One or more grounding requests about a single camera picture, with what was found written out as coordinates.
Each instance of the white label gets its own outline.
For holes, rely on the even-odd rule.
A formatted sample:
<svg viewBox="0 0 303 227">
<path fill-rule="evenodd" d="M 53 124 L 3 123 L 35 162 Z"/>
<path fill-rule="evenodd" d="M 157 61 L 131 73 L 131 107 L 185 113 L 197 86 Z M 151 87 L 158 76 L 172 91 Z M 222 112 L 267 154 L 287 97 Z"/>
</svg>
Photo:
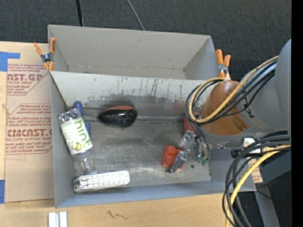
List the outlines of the white label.
<svg viewBox="0 0 303 227">
<path fill-rule="evenodd" d="M 60 125 L 66 144 L 72 155 L 93 147 L 83 118 L 77 118 Z"/>
</svg>

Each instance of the computer mouse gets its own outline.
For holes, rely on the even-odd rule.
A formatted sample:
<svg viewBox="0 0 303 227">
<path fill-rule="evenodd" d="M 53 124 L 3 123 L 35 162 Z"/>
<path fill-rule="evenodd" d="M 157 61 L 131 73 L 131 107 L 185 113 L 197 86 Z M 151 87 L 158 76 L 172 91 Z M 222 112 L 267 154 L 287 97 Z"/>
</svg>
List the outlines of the computer mouse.
<svg viewBox="0 0 303 227">
<path fill-rule="evenodd" d="M 126 128 L 131 126 L 137 118 L 137 110 L 132 106 L 115 106 L 103 110 L 98 119 L 107 126 Z"/>
</svg>

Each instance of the orange object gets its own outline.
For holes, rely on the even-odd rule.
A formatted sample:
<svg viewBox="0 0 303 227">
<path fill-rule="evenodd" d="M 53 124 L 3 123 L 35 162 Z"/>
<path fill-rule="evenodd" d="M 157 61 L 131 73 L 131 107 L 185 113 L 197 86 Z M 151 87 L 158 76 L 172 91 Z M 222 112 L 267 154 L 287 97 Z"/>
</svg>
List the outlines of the orange object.
<svg viewBox="0 0 303 227">
<path fill-rule="evenodd" d="M 50 43 L 50 49 L 49 49 L 49 51 L 50 51 L 51 53 L 53 53 L 53 54 L 55 54 L 55 43 L 56 43 L 55 38 L 52 38 L 52 39 L 51 39 L 51 43 Z"/>
<path fill-rule="evenodd" d="M 216 50 L 217 64 L 223 64 L 223 54 L 222 50 Z"/>
<path fill-rule="evenodd" d="M 51 39 L 51 42 L 50 42 L 50 51 L 48 54 L 46 55 L 43 55 L 42 54 L 42 51 L 40 50 L 39 46 L 37 43 L 34 43 L 34 46 L 39 54 L 39 56 L 41 57 L 42 59 L 42 62 L 43 62 L 43 65 L 44 67 L 47 69 L 47 70 L 53 70 L 53 54 L 55 53 L 55 43 L 56 43 L 56 40 L 55 38 L 52 38 Z"/>
<path fill-rule="evenodd" d="M 226 56 L 224 57 L 224 63 L 223 63 L 224 66 L 229 67 L 230 61 L 231 61 L 231 55 L 226 55 Z"/>
<path fill-rule="evenodd" d="M 176 159 L 177 154 L 182 151 L 182 149 L 179 149 L 174 146 L 166 146 L 164 148 L 163 152 L 163 159 L 162 159 L 162 166 L 171 168 L 174 164 L 174 161 Z"/>
<path fill-rule="evenodd" d="M 239 82 L 233 80 L 219 82 L 210 92 L 201 111 L 201 118 L 205 118 L 215 111 L 222 101 L 224 101 L 238 85 Z M 236 112 L 238 112 L 237 107 L 234 107 L 230 111 L 230 113 Z M 249 128 L 240 114 L 229 115 L 214 122 L 201 125 L 201 127 L 210 134 L 221 136 L 237 135 Z"/>
</svg>

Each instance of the blue object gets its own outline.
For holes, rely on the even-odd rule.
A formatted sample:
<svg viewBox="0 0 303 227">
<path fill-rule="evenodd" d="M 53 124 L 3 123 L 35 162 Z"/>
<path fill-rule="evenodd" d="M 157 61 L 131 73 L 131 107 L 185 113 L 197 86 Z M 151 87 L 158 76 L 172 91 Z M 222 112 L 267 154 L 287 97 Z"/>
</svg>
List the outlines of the blue object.
<svg viewBox="0 0 303 227">
<path fill-rule="evenodd" d="M 73 107 L 76 108 L 76 109 L 78 109 L 79 112 L 80 112 L 80 114 L 81 114 L 81 116 L 83 117 L 83 105 L 82 105 L 82 103 L 80 101 L 76 101 L 76 102 L 74 102 L 74 106 Z M 86 129 L 87 129 L 87 131 L 89 133 L 89 136 L 90 136 L 90 122 L 84 121 L 84 123 L 85 123 L 85 127 L 86 127 Z"/>
<path fill-rule="evenodd" d="M 0 180 L 0 203 L 4 203 L 4 180 Z"/>
<path fill-rule="evenodd" d="M 78 109 L 80 114 L 83 117 L 83 105 L 82 105 L 82 103 L 79 102 L 79 101 L 74 102 L 74 108 Z"/>
<path fill-rule="evenodd" d="M 20 59 L 20 53 L 0 52 L 0 71 L 8 71 L 8 59 Z"/>
</svg>

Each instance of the blue tape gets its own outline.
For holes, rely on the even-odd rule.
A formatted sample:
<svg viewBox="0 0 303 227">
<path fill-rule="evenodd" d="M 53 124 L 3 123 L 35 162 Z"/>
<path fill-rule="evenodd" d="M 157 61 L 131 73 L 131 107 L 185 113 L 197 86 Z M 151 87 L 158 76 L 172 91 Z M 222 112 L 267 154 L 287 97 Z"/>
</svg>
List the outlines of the blue tape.
<svg viewBox="0 0 303 227">
<path fill-rule="evenodd" d="M 0 203 L 4 203 L 4 180 L 0 180 Z"/>
<path fill-rule="evenodd" d="M 9 59 L 20 59 L 20 53 L 0 52 L 0 71 L 8 71 Z"/>
</svg>

